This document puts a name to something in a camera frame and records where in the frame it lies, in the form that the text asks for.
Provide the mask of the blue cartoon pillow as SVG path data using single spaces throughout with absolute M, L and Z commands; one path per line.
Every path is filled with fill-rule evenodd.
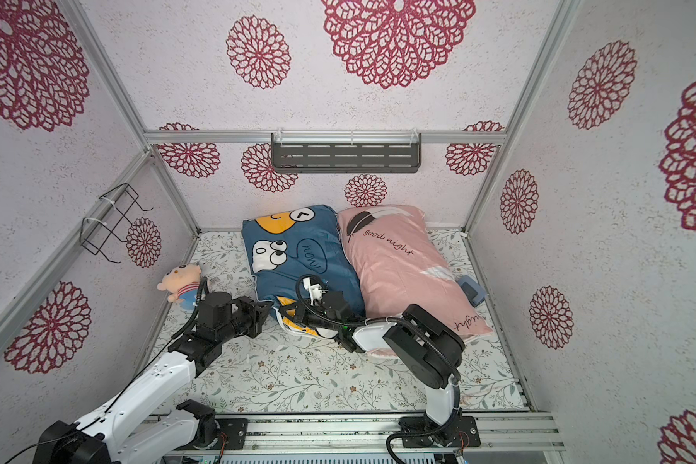
M 255 277 L 259 301 L 273 303 L 272 315 L 290 334 L 328 338 L 328 329 L 315 331 L 280 315 L 280 309 L 297 302 L 299 277 L 315 275 L 330 290 L 343 294 L 357 317 L 365 316 L 358 276 L 346 258 L 339 233 L 338 213 L 327 205 L 245 220 L 242 234 Z

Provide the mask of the pink plush bear toy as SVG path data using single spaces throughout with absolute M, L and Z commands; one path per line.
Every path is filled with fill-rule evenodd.
M 201 276 L 200 266 L 181 265 L 169 271 L 157 284 L 157 289 L 167 294 L 168 303 L 178 305 L 183 311 L 193 312 Z

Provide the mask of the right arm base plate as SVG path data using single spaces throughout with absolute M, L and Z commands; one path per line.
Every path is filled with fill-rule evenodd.
M 407 434 L 421 433 L 438 427 L 426 417 L 403 417 L 399 421 L 400 431 L 404 433 L 401 438 L 402 446 L 408 449 L 419 448 L 479 448 L 481 436 L 477 422 L 472 416 L 462 415 L 452 424 L 433 435 L 423 437 L 407 437 Z

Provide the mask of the grey slotted wall shelf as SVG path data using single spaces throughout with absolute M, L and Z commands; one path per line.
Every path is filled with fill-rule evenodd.
M 271 135 L 271 163 L 279 174 L 413 174 L 423 160 L 419 133 L 348 139 Z

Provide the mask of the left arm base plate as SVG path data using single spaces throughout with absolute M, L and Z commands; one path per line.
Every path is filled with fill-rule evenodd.
M 218 418 L 215 428 L 216 441 L 210 446 L 210 450 L 243 450 L 248 428 L 247 419 Z

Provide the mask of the pink good night pillow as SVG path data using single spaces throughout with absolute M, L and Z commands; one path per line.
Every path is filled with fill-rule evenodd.
M 419 305 L 466 343 L 493 333 L 431 243 L 422 210 L 402 205 L 347 209 L 338 213 L 338 227 L 368 318 L 398 316 Z

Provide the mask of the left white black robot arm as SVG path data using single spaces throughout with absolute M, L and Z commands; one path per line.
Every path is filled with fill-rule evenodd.
M 191 384 L 235 338 L 256 338 L 270 302 L 226 292 L 198 297 L 189 320 L 117 396 L 73 423 L 57 421 L 31 446 L 36 463 L 154 463 L 183 446 L 206 450 L 222 440 L 216 411 L 194 400 L 163 420 L 138 427 L 170 396 Z

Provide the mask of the blue grey small box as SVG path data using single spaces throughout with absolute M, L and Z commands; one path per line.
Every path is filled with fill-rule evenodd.
M 456 283 L 462 289 L 472 307 L 479 307 L 487 297 L 487 291 L 471 276 L 461 276 Z

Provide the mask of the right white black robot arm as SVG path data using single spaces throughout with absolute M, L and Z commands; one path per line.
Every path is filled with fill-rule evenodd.
M 348 352 L 368 354 L 389 350 L 425 385 L 426 406 L 421 418 L 405 417 L 399 431 L 386 439 L 388 452 L 400 441 L 405 448 L 452 446 L 464 439 L 458 367 L 465 349 L 461 338 L 419 305 L 398 316 L 359 319 L 343 294 L 319 284 L 309 297 L 296 291 L 296 301 L 280 315 L 315 332 L 331 332 Z

